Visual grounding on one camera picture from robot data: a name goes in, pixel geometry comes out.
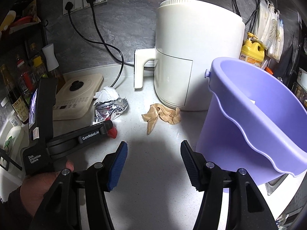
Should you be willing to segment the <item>person's left hand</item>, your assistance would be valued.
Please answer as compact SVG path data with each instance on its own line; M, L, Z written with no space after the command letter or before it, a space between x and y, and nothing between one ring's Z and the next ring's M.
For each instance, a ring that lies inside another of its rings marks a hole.
M24 179L20 187L20 198L26 211L34 216L39 208L44 195L48 192L54 183L58 172L42 173L36 176L28 176Z

